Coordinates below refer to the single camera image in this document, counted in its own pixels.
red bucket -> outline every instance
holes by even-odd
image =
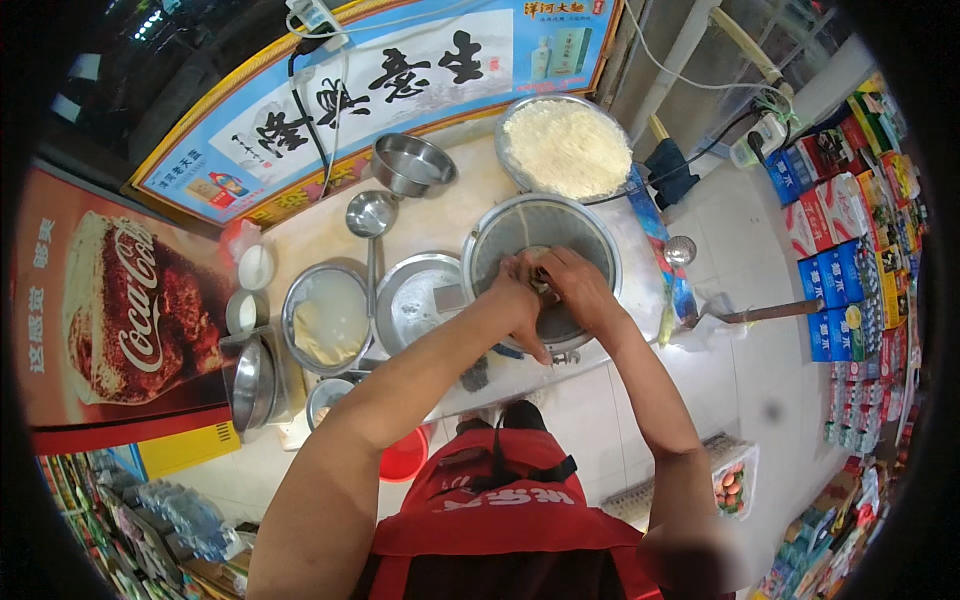
[[[421,425],[410,435],[383,451],[380,481],[400,483],[417,476],[426,464],[428,444]]]

stainless steel bowl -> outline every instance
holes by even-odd
[[[420,198],[433,185],[457,177],[457,165],[446,152],[425,139],[406,133],[385,133],[373,142],[371,171],[399,196]]]
[[[317,428],[317,423],[313,422],[317,411],[325,406],[333,406],[352,389],[353,384],[345,379],[324,379],[315,385],[306,400],[306,424],[310,426],[310,431]]]
[[[262,427],[276,403],[274,359],[260,336],[253,335],[237,358],[230,412],[238,433]]]
[[[531,246],[566,246],[592,262],[607,279],[615,298],[623,287],[620,253],[603,222],[588,208],[554,194],[531,193],[511,198],[487,212],[473,227],[461,253],[461,274],[468,302],[487,291],[499,271],[500,258]],[[551,354],[563,354],[589,342],[562,303],[540,313],[537,334]],[[513,338],[503,345],[526,351]]]
[[[536,96],[527,96],[526,98],[521,98],[513,104],[509,105],[506,110],[503,111],[503,114],[500,115],[500,118],[496,120],[496,126],[493,128],[493,148],[496,150],[496,157],[500,161],[500,166],[503,167],[503,170],[507,172],[507,175],[510,176],[510,179],[514,180],[517,186],[519,186],[520,191],[532,191],[532,192],[545,192],[549,194],[556,193],[554,189],[545,189],[537,188],[530,180],[530,177],[520,168],[518,164],[513,160],[510,155],[510,135],[503,131],[503,126],[507,121],[510,120],[510,117],[514,116],[521,108],[529,106],[535,102],[572,102],[575,104],[582,105],[584,107],[593,110],[597,114],[601,114],[604,117],[608,118],[616,126],[617,130],[623,134],[623,141],[629,147],[630,146],[630,136],[627,135],[627,132],[624,131],[620,124],[616,122],[608,112],[602,108],[596,106],[593,102],[584,100],[579,96],[574,96],[572,94],[566,94],[563,92],[550,92],[546,94],[538,94]],[[594,200],[602,200],[608,198],[613,194],[618,194],[624,189],[626,189],[627,177],[629,173],[623,174],[623,183],[617,187],[617,189],[610,194],[599,194],[595,196],[585,196],[583,198],[574,198],[573,200],[579,202],[591,202]]]
[[[253,327],[243,329],[240,326],[240,305],[244,300],[253,297],[253,306],[256,308],[256,317]],[[258,327],[262,327],[270,320],[270,306],[267,299],[256,292],[250,290],[237,290],[227,302],[227,331],[230,335],[239,335],[249,333]]]
[[[313,265],[312,267],[307,267],[303,273],[299,274],[297,278],[294,279],[293,284],[287,291],[287,297],[283,301],[283,309],[280,311],[280,328],[283,330],[283,342],[287,345],[287,348],[290,349],[290,353],[293,355],[294,360],[296,360],[301,367],[318,375],[332,377],[333,375],[339,375],[342,372],[351,371],[356,368],[356,366],[360,363],[360,359],[363,358],[364,353],[370,347],[370,344],[373,340],[373,326],[372,324],[368,326],[367,338],[364,340],[364,343],[360,345],[360,351],[357,352],[356,356],[347,360],[347,362],[342,365],[337,365],[336,367],[329,367],[320,364],[316,358],[307,352],[304,352],[297,346],[296,342],[294,341],[294,314],[297,311],[297,307],[300,306],[300,303],[306,299],[307,292],[313,287],[314,277],[324,271],[338,271],[340,273],[349,275],[354,281],[356,281],[357,285],[360,286],[360,289],[363,291],[364,298],[367,297],[367,294],[369,293],[367,290],[367,284],[364,283],[364,280],[360,278],[360,276],[352,269],[326,262]]]
[[[434,288],[460,283],[460,261],[446,254],[415,254],[398,262],[376,289],[376,337],[391,356],[448,321],[433,298]]]

tile floor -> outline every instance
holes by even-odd
[[[780,205],[766,176],[738,172],[711,156],[692,170],[703,180],[664,218],[671,234],[697,243],[687,275],[698,295],[724,292],[737,310],[801,298]],[[771,551],[846,459],[843,450],[821,441],[828,369],[810,362],[807,344],[805,320],[791,318],[755,324],[743,339],[713,338],[705,351],[657,350],[702,438],[726,431],[759,445],[756,504],[746,522],[752,539]],[[544,420],[576,457],[590,504],[653,474],[653,458],[613,365],[544,393]],[[455,426],[455,418],[437,423],[431,452],[452,438]],[[227,517],[260,519],[293,458],[266,430],[240,450],[168,479],[206,494]],[[381,518],[399,509],[408,488],[380,484]]]

advertising sign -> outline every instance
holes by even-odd
[[[39,454],[229,420],[216,244],[38,168],[12,264],[13,362]]]
[[[605,0],[476,0],[418,16],[448,3],[369,4],[339,12],[348,32],[363,31],[348,33],[332,53],[298,58],[292,80],[287,59],[298,37],[244,63],[180,121],[130,184],[216,225],[239,216],[272,225],[322,193],[310,124],[333,162],[330,190],[343,188],[358,180],[384,132],[430,132],[495,114],[525,95],[595,88],[621,8]],[[395,23],[401,19],[408,20]]]

white countertop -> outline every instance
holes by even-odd
[[[483,137],[447,150],[460,175],[436,198],[401,201],[393,228],[380,240],[384,265],[382,276],[397,262],[421,252],[444,252],[459,256],[464,237],[473,225],[495,205],[517,194],[516,186],[500,168],[493,151],[492,136]],[[294,278],[310,265],[332,260],[347,264],[366,276],[367,242],[347,230],[344,215],[353,196],[367,189],[384,189],[368,179],[330,196],[277,225],[264,234],[276,256],[276,275],[266,288],[271,312],[277,315]],[[663,277],[643,227],[626,199],[593,208],[607,226],[620,252],[623,287],[620,303],[633,316],[647,339],[656,336],[663,307]],[[577,350],[579,362],[551,367],[540,365],[531,356],[522,360],[488,352],[488,385],[468,392],[457,383],[441,398],[426,420],[438,420],[467,410],[521,396],[569,377],[596,369],[610,356],[595,340]],[[386,358],[379,344],[367,353]],[[309,390],[319,379],[304,373]],[[309,429],[301,411],[290,425],[279,425],[285,449],[300,447]]]

